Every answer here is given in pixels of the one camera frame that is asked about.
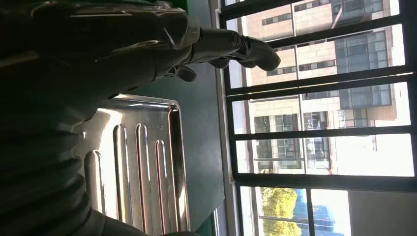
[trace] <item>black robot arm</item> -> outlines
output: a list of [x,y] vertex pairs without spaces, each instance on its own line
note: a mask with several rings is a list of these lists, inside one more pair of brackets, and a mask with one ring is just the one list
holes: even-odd
[[144,235],[91,209],[73,127],[120,92],[192,81],[190,63],[279,64],[266,43],[201,29],[165,4],[0,5],[0,35],[2,235]]

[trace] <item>wall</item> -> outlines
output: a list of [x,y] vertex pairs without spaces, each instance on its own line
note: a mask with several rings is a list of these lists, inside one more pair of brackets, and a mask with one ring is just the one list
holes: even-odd
[[352,236],[417,235],[417,194],[349,192]]

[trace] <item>stainless steel tray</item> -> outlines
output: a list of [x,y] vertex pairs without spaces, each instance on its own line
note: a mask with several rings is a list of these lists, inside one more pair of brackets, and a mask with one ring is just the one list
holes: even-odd
[[177,102],[121,94],[75,131],[95,210],[151,236],[190,230]]

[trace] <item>black window frame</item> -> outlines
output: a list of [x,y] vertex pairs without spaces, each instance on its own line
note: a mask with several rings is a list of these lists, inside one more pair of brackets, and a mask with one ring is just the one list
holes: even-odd
[[[219,15],[220,27],[226,29],[226,22],[242,16],[254,14],[268,9],[296,3],[299,0],[245,0],[223,6]],[[305,137],[337,137],[337,136],[373,136],[380,134],[410,134],[413,152],[414,172],[417,175],[417,2],[399,0],[400,14],[384,18],[357,22],[353,25],[325,29],[309,34],[268,41],[272,48],[290,47],[306,44],[325,38],[334,38],[371,29],[402,24],[405,62],[403,66],[392,66],[366,71],[348,72],[345,74],[317,77],[314,80],[295,80],[280,83],[256,85],[251,87],[231,88],[228,69],[223,70],[226,116],[228,127],[229,150],[232,175],[236,185],[237,205],[239,210],[239,230],[243,233],[240,187],[288,187],[306,189],[307,210],[310,236],[314,236],[313,208],[311,189],[363,190],[417,192],[417,177],[383,177],[383,176],[339,176],[339,175],[286,175],[286,174],[247,174],[238,172],[236,142],[261,139],[284,139]],[[333,130],[289,131],[257,134],[235,134],[232,102],[250,99],[268,99],[279,96],[322,92],[329,90],[350,89],[365,86],[377,86],[391,83],[406,82],[409,96],[411,125],[390,127],[363,127]]]

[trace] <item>green tree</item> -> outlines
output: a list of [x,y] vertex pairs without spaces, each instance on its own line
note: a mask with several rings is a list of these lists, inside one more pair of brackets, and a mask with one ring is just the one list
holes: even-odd
[[[264,215],[291,219],[294,216],[297,193],[290,188],[263,188]],[[264,220],[265,236],[300,236],[301,229],[294,222]]]

